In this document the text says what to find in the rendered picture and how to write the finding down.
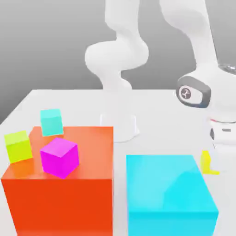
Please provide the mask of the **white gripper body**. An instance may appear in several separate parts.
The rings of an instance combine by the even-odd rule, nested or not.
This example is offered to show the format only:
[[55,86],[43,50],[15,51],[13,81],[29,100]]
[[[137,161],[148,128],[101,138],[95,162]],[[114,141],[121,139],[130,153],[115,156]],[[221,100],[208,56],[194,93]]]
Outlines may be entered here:
[[210,136],[216,144],[236,145],[236,123],[211,122]]

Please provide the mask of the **small yellow cube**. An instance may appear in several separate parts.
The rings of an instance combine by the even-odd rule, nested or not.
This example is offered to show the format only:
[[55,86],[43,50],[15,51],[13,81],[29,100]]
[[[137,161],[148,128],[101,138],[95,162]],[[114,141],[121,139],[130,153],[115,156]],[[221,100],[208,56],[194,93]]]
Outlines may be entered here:
[[220,172],[211,169],[211,156],[208,151],[201,152],[200,168],[202,174],[219,175]]

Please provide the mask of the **small magenta cube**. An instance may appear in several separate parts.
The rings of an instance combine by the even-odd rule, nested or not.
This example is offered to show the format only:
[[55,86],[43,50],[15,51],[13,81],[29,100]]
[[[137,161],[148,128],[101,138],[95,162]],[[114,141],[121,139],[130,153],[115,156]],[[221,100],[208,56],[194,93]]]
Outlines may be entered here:
[[55,138],[40,150],[44,172],[65,179],[79,166],[77,143]]

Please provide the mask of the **small turquoise cube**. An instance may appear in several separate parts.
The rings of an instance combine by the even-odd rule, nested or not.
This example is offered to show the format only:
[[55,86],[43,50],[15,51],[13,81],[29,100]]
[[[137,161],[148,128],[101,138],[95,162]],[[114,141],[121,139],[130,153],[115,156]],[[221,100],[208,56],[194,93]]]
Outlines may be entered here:
[[63,134],[62,117],[59,109],[40,110],[40,120],[44,137]]

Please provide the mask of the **small lime green cube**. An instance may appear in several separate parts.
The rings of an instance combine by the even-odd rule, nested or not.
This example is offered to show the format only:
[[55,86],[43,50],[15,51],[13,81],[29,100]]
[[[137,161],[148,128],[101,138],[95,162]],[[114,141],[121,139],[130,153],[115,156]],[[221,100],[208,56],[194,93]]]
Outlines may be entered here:
[[4,135],[10,163],[33,158],[30,139],[25,130]]

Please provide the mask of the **large cyan box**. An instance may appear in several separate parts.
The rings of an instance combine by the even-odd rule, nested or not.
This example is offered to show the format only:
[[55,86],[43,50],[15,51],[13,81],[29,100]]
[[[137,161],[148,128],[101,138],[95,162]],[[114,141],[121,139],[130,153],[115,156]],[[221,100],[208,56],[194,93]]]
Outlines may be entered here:
[[192,155],[127,155],[128,236],[213,236],[218,209]]

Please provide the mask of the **large orange box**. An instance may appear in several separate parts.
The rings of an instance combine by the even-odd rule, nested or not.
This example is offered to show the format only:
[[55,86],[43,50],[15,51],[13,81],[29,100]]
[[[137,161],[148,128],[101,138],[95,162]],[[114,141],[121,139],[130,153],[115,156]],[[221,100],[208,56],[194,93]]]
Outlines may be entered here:
[[39,126],[29,134],[33,158],[1,178],[17,236],[113,236],[113,128],[65,127],[61,138],[79,151],[67,178],[43,171],[40,150],[53,138]]

